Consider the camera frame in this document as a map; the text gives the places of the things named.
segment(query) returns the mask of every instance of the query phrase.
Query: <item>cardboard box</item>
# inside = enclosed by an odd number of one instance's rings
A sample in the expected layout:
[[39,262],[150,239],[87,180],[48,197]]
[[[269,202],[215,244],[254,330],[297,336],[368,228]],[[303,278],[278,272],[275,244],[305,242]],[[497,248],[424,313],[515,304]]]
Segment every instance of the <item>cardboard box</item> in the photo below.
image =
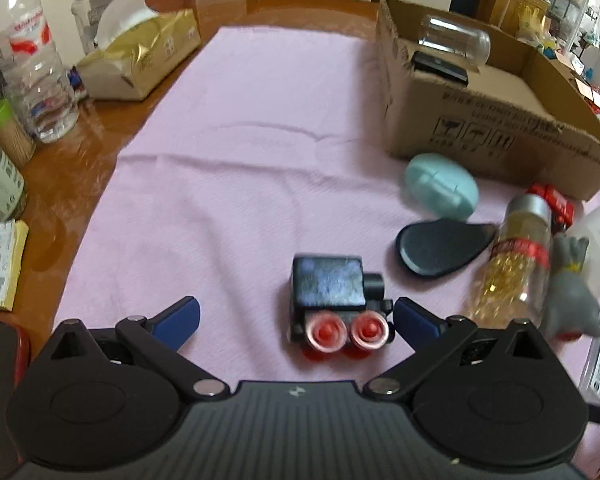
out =
[[[488,63],[468,68],[466,88],[411,67],[426,14],[489,33]],[[600,190],[600,121],[537,50],[488,24],[400,0],[382,0],[376,35],[389,154],[437,152],[475,176],[552,184],[580,200]]]
[[160,14],[89,54],[77,69],[90,97],[141,101],[200,43],[193,10]]

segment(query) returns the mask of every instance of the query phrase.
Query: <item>gray plush toy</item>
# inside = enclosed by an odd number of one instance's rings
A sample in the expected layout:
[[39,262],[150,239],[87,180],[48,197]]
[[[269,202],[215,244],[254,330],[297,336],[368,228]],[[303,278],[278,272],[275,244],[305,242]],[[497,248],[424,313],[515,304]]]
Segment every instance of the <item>gray plush toy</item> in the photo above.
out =
[[540,332],[547,340],[571,341],[583,334],[600,336],[600,304],[580,275],[588,246],[588,238],[562,233],[554,237],[552,273],[540,324]]

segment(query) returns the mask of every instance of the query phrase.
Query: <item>pink towel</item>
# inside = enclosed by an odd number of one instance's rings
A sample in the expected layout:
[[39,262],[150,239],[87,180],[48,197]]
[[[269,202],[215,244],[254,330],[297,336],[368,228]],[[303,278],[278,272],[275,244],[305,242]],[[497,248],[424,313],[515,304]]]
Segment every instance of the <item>pink towel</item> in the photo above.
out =
[[[394,238],[426,216],[400,198],[406,163],[382,150],[375,45],[321,32],[223,28],[118,156],[75,258],[56,322],[151,317],[190,294],[198,332],[182,354],[239,380],[369,378],[409,356],[399,337],[363,361],[307,361],[285,338],[296,253],[358,254],[440,317],[461,311],[483,254],[431,283],[408,276]],[[471,221],[500,222],[520,192],[483,180]],[[600,194],[587,209],[600,203]],[[563,351],[578,381],[589,341]],[[600,468],[590,428],[578,465]]]

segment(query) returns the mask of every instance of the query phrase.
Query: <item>plastic water bottle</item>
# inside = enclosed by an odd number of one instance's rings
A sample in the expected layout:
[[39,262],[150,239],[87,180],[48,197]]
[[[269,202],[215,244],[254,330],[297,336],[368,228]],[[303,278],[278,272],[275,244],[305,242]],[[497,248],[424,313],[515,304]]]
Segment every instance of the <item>plastic water bottle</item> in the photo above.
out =
[[30,134],[53,142],[74,127],[74,91],[40,0],[0,0],[0,69],[7,97]]

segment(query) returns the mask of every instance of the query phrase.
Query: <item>teal oval container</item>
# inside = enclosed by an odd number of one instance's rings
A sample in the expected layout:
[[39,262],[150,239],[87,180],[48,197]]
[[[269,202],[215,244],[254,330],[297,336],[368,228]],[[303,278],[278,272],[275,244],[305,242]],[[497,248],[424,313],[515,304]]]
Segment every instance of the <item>teal oval container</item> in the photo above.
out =
[[464,222],[480,199],[471,173],[439,153],[414,156],[404,171],[404,185],[421,206],[439,218]]

